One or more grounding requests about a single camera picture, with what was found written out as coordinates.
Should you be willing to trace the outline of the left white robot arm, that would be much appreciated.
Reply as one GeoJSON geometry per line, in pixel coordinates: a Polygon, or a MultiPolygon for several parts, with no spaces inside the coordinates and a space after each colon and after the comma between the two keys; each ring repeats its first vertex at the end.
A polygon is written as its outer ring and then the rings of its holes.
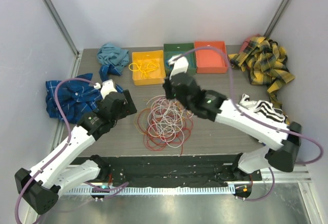
{"type": "Polygon", "coordinates": [[[37,214],[43,215],[66,191],[90,180],[106,181],[110,165],[99,155],[92,155],[71,170],[67,166],[115,127],[120,119],[136,112],[129,90],[110,92],[98,101],[97,109],[81,117],[68,137],[46,158],[30,170],[21,168],[16,172],[14,178],[18,193],[37,214]]]}

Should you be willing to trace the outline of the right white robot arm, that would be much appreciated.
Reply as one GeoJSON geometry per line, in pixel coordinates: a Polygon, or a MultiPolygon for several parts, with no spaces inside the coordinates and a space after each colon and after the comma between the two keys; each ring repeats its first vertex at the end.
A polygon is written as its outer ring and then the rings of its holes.
{"type": "Polygon", "coordinates": [[[269,167],[282,172],[293,171],[301,145],[300,124],[286,125],[258,116],[235,105],[223,94],[202,89],[186,73],[166,77],[163,88],[167,99],[176,99],[199,118],[236,128],[265,144],[253,152],[238,154],[231,168],[236,180],[244,180],[249,174],[269,167]]]}

